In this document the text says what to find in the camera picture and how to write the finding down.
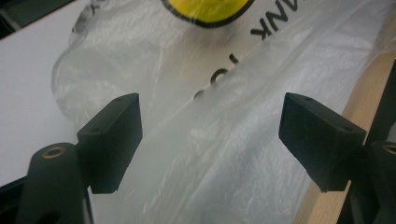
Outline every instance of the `translucent plastic bag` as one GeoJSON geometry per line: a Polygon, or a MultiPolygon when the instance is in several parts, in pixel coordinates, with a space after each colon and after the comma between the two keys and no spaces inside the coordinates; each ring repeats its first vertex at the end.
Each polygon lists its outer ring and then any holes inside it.
{"type": "Polygon", "coordinates": [[[144,139],[116,195],[93,196],[97,222],[291,223],[306,174],[277,138],[284,94],[340,112],[364,66],[395,38],[380,33],[395,7],[256,0],[205,30],[160,1],[108,2],[52,82],[77,128],[112,98],[141,94],[144,139]],[[275,31],[266,12],[279,14],[279,4],[289,14],[275,31]],[[251,34],[262,21],[271,30],[263,41],[251,34]],[[228,72],[209,86],[219,70],[228,72]]]}

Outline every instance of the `yellow circle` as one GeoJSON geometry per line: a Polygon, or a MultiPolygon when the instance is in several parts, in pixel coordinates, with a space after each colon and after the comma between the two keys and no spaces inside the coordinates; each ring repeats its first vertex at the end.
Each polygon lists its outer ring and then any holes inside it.
{"type": "Polygon", "coordinates": [[[227,24],[242,15],[254,0],[163,0],[180,18],[204,27],[227,24]]]}

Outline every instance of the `white surface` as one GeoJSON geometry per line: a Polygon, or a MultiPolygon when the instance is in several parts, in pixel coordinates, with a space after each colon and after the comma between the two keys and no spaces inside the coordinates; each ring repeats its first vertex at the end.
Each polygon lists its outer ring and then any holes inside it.
{"type": "Polygon", "coordinates": [[[73,2],[0,40],[0,186],[26,175],[40,148],[74,140],[74,125],[55,104],[50,80],[87,3],[73,2]]]}

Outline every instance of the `wooden edge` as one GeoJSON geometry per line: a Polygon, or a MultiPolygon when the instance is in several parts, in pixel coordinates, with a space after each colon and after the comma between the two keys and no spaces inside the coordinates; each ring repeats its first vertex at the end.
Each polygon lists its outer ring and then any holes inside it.
{"type": "MultiPolygon", "coordinates": [[[[389,53],[375,58],[358,79],[344,109],[343,117],[366,132],[370,131],[395,57],[396,53],[389,53]]],[[[294,218],[294,223],[336,223],[347,196],[349,184],[345,191],[321,193],[318,186],[311,182],[294,218]]]]}

